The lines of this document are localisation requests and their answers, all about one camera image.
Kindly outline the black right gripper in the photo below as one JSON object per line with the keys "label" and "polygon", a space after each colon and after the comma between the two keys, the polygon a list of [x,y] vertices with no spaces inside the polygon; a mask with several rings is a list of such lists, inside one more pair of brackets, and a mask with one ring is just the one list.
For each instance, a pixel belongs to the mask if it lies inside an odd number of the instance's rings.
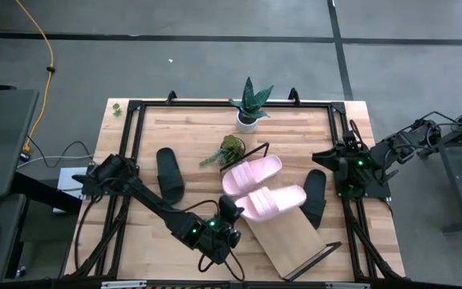
{"label": "black right gripper", "polygon": [[372,182],[370,150],[363,142],[339,144],[337,152],[326,150],[313,153],[313,160],[334,172],[335,180],[341,184],[369,184]]}

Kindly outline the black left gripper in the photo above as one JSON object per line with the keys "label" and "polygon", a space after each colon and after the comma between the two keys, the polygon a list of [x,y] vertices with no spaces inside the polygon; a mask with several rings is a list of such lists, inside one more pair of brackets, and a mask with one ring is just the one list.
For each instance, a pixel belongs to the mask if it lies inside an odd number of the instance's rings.
{"label": "black left gripper", "polygon": [[240,206],[235,208],[233,200],[227,195],[220,196],[218,205],[222,218],[214,216],[204,223],[198,250],[211,262],[222,264],[241,240],[241,231],[226,220],[237,220],[245,209]]}

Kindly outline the black rubber slide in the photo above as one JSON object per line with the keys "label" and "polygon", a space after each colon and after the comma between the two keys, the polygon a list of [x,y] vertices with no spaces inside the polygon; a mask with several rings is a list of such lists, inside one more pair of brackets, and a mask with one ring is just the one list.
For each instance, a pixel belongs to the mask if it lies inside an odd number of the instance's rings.
{"label": "black rubber slide", "polygon": [[158,185],[162,198],[173,205],[184,196],[184,179],[171,148],[159,149],[156,153]]}
{"label": "black rubber slide", "polygon": [[308,172],[303,186],[306,200],[301,210],[315,228],[319,228],[326,208],[326,174],[318,169]]}

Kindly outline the pink rubber slide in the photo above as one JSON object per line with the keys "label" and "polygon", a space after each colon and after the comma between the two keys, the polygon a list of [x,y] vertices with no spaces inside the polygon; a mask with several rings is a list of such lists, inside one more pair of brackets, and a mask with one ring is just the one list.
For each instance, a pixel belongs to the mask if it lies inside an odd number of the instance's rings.
{"label": "pink rubber slide", "polygon": [[231,197],[249,193],[281,169],[282,161],[275,155],[245,161],[231,168],[223,176],[222,189]]}
{"label": "pink rubber slide", "polygon": [[286,211],[302,206],[306,202],[306,192],[299,185],[289,185],[279,189],[261,187],[234,204],[242,208],[241,216],[254,222],[264,222]]}

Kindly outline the succulent plants in dark pot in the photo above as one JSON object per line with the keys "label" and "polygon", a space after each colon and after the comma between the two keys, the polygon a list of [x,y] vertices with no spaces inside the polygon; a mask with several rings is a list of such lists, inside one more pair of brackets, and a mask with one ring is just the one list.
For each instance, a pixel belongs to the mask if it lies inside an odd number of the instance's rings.
{"label": "succulent plants in dark pot", "polygon": [[245,154],[245,142],[234,136],[227,135],[221,142],[220,148],[210,157],[199,163],[200,167],[217,163],[223,167],[233,161],[240,159]]}

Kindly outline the snake plant in white pot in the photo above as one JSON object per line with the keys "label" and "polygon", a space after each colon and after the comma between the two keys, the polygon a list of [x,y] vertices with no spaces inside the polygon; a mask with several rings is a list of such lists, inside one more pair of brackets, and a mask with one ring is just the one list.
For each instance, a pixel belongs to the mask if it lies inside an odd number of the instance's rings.
{"label": "snake plant in white pot", "polygon": [[274,85],[266,89],[255,92],[252,80],[248,77],[245,81],[240,100],[229,99],[229,102],[237,110],[237,129],[242,133],[252,133],[257,130],[258,120],[262,117],[269,117],[268,113],[262,109],[269,99]]}

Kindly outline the white flat box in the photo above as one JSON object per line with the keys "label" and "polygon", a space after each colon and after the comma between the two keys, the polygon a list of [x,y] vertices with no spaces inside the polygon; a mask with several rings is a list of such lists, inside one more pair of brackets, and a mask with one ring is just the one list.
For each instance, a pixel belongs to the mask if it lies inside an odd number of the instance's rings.
{"label": "white flat box", "polygon": [[72,177],[74,175],[85,175],[87,167],[70,167],[61,168],[57,189],[63,191],[65,194],[76,197],[79,200],[85,201],[87,197],[82,194],[83,185],[77,182]]}

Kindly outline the wooden shelf with black frame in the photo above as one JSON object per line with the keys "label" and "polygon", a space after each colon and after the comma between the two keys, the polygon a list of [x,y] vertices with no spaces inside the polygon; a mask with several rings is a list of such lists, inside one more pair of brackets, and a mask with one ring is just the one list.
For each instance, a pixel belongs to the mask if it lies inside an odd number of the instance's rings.
{"label": "wooden shelf with black frame", "polygon": [[[221,168],[223,176],[236,165],[250,159],[255,152],[251,151],[241,159],[231,162]],[[263,186],[269,189],[279,189],[289,185],[302,187],[302,176],[290,174],[283,168],[263,181],[256,189]],[[248,193],[231,197],[234,202]],[[254,222],[243,218],[251,229],[266,256],[273,264],[279,277],[286,282],[293,282],[304,275],[310,268],[321,263],[329,255],[342,246],[342,242],[326,242],[319,232],[310,224],[300,207],[286,211],[270,220]]]}

